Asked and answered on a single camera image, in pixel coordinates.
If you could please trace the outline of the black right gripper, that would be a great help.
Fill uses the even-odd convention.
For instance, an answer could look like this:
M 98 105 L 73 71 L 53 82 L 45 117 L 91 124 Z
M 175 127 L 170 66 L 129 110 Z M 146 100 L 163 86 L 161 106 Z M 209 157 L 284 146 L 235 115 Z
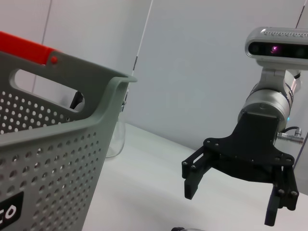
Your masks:
M 278 123 L 276 117 L 245 113 L 231 135 L 204 140 L 204 146 L 181 163 L 185 198 L 193 198 L 203 175 L 214 168 L 241 180 L 273 183 L 265 225 L 274 226 L 278 209 L 294 211 L 299 197 L 295 159 L 273 144 Z

